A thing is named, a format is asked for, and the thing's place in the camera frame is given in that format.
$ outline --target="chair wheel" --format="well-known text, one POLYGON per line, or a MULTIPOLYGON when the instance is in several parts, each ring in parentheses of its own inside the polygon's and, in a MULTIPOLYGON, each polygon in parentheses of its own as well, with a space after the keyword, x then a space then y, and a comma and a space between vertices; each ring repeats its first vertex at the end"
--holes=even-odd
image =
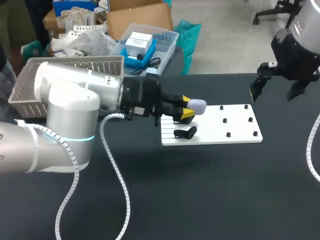
POLYGON ((259 18, 254 18, 253 19, 253 25, 259 25, 260 24, 260 19, 259 18))

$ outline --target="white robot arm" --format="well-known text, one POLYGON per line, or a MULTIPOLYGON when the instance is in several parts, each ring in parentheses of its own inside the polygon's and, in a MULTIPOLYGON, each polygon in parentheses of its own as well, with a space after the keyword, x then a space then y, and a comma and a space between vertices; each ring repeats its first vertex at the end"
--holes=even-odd
MULTIPOLYGON (((206 109, 203 100, 162 93, 157 75, 148 75, 144 81, 129 78, 122 82, 112 75, 48 62, 37 70, 34 95, 47 106, 46 127, 67 142, 80 170, 89 163, 99 113, 122 112, 128 120, 133 115, 151 115, 156 125, 165 114, 189 124, 206 109)), ((43 131, 35 132, 36 136, 26 127, 0 124, 0 172, 73 173, 63 146, 43 131)))

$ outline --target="white cable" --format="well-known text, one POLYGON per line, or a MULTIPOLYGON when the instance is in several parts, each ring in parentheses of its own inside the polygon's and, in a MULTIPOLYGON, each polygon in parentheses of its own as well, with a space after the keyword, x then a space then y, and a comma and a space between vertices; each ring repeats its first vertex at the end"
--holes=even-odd
POLYGON ((309 139, 308 139, 308 143, 306 145, 306 163, 308 164, 309 170, 312 173, 312 175, 315 177, 315 179, 318 180, 318 182, 320 182, 320 176, 318 175, 318 173, 316 172, 313 164, 312 164, 312 160, 311 160, 311 149, 312 149, 312 142, 314 141, 314 137, 315 134, 317 132, 317 129, 319 127, 320 124, 320 114, 318 115, 318 117, 315 120, 315 123, 311 129, 310 135, 309 135, 309 139))
POLYGON ((45 132, 46 134, 48 134, 49 136, 55 138, 64 147, 65 151, 68 153, 68 155, 72 161, 72 166, 73 166, 73 170, 74 170, 73 182, 72 182, 72 185, 71 185, 69 192, 65 196, 63 202, 61 203, 59 210, 56 214, 56 218, 55 218, 55 226, 54 226, 55 238, 56 238, 56 240, 62 240, 61 236, 60 236, 60 220, 61 220, 62 213, 63 213, 69 199, 71 198, 72 194, 76 190, 76 187, 79 182, 80 171, 79 171, 78 161, 76 159, 75 154, 73 153, 73 151, 69 147, 69 145, 56 132, 52 131, 51 129, 49 129, 45 126, 41 126, 38 124, 27 124, 23 120, 18 120, 17 122, 18 122, 19 126, 27 127, 27 128, 32 127, 33 129, 41 130, 41 131, 45 132))
POLYGON ((105 123, 106 123, 108 120, 113 119, 113 118, 124 119, 124 118, 125 118, 125 115, 122 114, 122 113, 112 113, 112 114, 106 116, 106 117, 102 120, 102 122, 101 122, 101 124, 100 124, 100 136, 101 136, 101 140, 102 140, 103 146, 104 146, 104 148, 105 148, 105 151, 106 151, 106 153, 107 153, 107 155, 108 155, 108 157, 109 157, 109 159, 110 159, 110 161, 111 161, 111 163, 112 163, 112 166, 113 166, 113 168, 114 168, 114 170, 115 170, 115 173, 116 173, 116 175, 117 175, 117 177, 118 177, 118 179, 119 179, 119 181, 120 181, 120 183, 121 183, 121 185, 122 185, 122 189, 123 189, 124 196, 125 196, 125 202, 126 202, 126 215, 125 215, 125 220, 124 220, 124 224, 123 224, 123 227, 122 227, 119 235, 118 235, 118 236, 116 237, 116 239, 115 239, 115 240, 120 240, 120 239, 123 237, 123 235, 125 234, 126 229, 127 229, 127 227, 128 227, 131 209, 130 209, 130 198, 129 198, 129 193, 128 193, 128 190, 127 190, 127 186, 126 186, 126 184, 125 184, 124 179, 122 178, 122 175, 121 175, 121 173, 120 173, 120 171, 119 171, 119 169, 118 169, 118 167, 117 167, 117 164, 116 164, 114 158, 112 157, 112 154, 111 154, 111 152, 110 152, 110 150, 109 150, 109 147, 108 147, 108 145, 107 145, 106 138, 105 138, 105 133, 104 133, 105 123))
POLYGON ((26 171, 26 173, 32 173, 37 166, 38 160, 39 160, 39 138, 38 138, 38 134, 36 133, 36 130, 30 125, 27 124, 24 120, 19 120, 19 119, 15 119, 15 121, 17 122, 17 125, 20 127, 24 127, 24 128, 28 128, 31 132, 33 141, 34 141, 34 155, 33 155, 33 160, 32 160, 32 164, 31 167, 29 168, 28 171, 26 171))

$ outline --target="peg board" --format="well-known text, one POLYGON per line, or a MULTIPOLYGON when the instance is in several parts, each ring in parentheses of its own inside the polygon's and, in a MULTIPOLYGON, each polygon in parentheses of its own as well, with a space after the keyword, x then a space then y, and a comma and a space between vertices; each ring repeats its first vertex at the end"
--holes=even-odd
POLYGON ((207 106, 203 115, 196 115, 189 125, 175 123, 170 116, 161 117, 161 140, 164 146, 261 143, 258 122, 250 104, 207 106), (177 138, 174 130, 188 131, 196 126, 192 139, 177 138))

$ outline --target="plastic basket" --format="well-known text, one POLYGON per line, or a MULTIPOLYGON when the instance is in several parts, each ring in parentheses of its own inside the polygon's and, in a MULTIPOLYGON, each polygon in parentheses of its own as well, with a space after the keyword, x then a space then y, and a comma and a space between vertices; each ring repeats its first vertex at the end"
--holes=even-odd
POLYGON ((124 78, 123 56, 30 58, 19 74, 8 100, 22 118, 45 118, 47 116, 47 106, 38 102, 34 94, 35 76, 39 65, 43 62, 65 64, 124 78))
MULTIPOLYGON (((174 31, 169 31, 164 28, 149 26, 149 25, 140 25, 136 23, 131 23, 127 30, 122 35, 121 39, 117 45, 113 48, 110 53, 110 56, 120 55, 123 49, 126 47, 125 43, 130 37, 132 32, 142 33, 142 34, 152 34, 153 39, 156 40, 155 53, 151 57, 160 58, 161 63, 159 64, 156 74, 161 75, 164 71, 169 59, 176 49, 176 43, 179 37, 179 33, 174 31)), ((129 74, 136 69, 124 68, 124 73, 129 74)))

